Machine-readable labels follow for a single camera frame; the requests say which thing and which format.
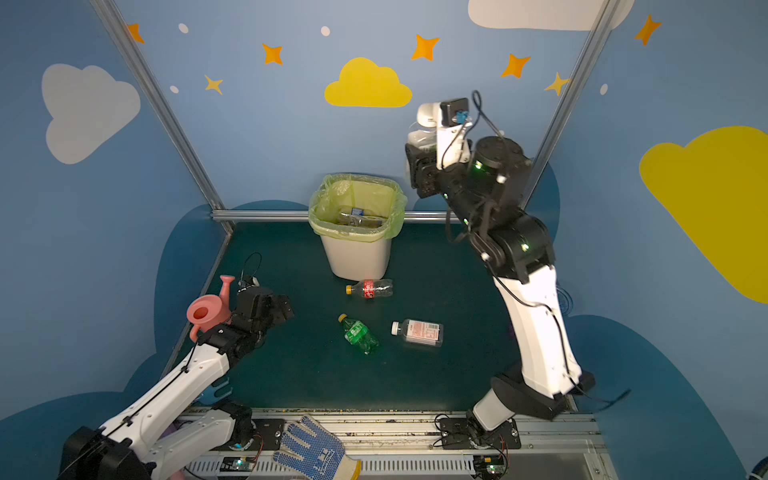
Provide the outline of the clear bottle red label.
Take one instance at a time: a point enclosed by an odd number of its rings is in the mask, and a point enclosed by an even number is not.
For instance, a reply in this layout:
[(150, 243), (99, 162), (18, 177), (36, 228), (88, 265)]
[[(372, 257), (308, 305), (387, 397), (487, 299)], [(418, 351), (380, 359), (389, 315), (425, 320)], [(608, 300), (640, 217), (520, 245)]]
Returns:
[(390, 297), (394, 293), (393, 282), (389, 279), (361, 280), (345, 287), (347, 295), (355, 295), (364, 299)]

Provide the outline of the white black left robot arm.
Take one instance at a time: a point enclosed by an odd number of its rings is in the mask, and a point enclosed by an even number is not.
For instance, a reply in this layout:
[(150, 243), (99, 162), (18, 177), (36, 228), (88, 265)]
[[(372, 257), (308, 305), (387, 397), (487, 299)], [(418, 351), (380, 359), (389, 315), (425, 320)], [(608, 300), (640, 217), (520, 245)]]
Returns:
[(61, 479), (169, 479), (209, 450), (247, 445), (252, 410), (222, 400), (199, 420), (171, 424), (211, 384), (263, 344), (269, 329), (293, 318), (286, 295), (251, 285), (237, 293), (229, 318), (197, 336), (186, 357), (137, 401), (99, 428), (81, 427), (65, 442)]

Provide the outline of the green plastic bottle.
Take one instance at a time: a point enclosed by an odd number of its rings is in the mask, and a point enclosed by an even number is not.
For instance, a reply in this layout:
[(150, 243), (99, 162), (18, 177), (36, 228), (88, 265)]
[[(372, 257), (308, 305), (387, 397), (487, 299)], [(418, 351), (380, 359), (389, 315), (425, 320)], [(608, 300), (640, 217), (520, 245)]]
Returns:
[(338, 322), (344, 331), (345, 340), (363, 354), (370, 355), (378, 348), (377, 338), (362, 321), (342, 314), (338, 317)]

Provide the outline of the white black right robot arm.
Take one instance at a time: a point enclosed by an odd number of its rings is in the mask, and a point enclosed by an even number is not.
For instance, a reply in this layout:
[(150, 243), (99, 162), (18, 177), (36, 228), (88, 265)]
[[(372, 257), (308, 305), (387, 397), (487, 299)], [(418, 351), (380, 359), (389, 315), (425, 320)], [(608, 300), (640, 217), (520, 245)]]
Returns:
[(519, 205), (531, 160), (516, 142), (498, 136), (480, 139), (467, 161), (446, 167), (434, 151), (406, 145), (405, 154), (418, 195), (441, 195), (465, 226), (464, 237), (502, 295), (520, 352), (518, 363), (492, 379), (470, 423), (490, 432), (516, 414), (553, 419), (567, 396), (586, 394), (595, 378), (570, 347), (549, 231)]

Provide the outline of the clear bottle green lime label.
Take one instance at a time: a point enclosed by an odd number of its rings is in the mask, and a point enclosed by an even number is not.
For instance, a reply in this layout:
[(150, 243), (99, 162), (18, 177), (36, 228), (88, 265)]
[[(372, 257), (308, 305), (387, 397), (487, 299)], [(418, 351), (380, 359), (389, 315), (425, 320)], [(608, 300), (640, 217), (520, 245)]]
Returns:
[(438, 133), (443, 129), (439, 102), (419, 106), (416, 121), (410, 126), (406, 143), (418, 149), (429, 151), (437, 148)]

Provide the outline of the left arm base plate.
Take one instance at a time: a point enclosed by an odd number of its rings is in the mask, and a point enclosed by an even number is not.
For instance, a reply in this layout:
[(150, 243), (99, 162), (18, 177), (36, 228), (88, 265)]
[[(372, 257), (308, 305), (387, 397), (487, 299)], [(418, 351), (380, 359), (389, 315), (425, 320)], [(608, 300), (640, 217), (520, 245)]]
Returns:
[(251, 434), (241, 442), (232, 441), (226, 449), (230, 451), (276, 451), (280, 448), (285, 430), (284, 419), (253, 419)]

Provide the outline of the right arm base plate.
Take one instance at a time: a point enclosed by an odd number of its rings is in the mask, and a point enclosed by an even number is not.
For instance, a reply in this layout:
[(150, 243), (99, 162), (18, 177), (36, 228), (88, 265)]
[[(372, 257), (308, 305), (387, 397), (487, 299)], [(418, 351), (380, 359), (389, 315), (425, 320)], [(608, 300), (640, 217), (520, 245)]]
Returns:
[(435, 426), (440, 435), (436, 445), (445, 450), (517, 450), (522, 446), (514, 419), (503, 422), (493, 430), (484, 430), (469, 418), (439, 416)]

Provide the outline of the clear bottle pink label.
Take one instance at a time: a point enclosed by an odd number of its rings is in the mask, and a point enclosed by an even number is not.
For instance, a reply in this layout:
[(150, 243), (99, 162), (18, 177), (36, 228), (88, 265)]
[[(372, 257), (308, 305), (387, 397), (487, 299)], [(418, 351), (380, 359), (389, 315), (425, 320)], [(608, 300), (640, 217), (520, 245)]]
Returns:
[(406, 319), (391, 324), (391, 334), (402, 337), (405, 342), (440, 347), (443, 343), (444, 326), (438, 323)]

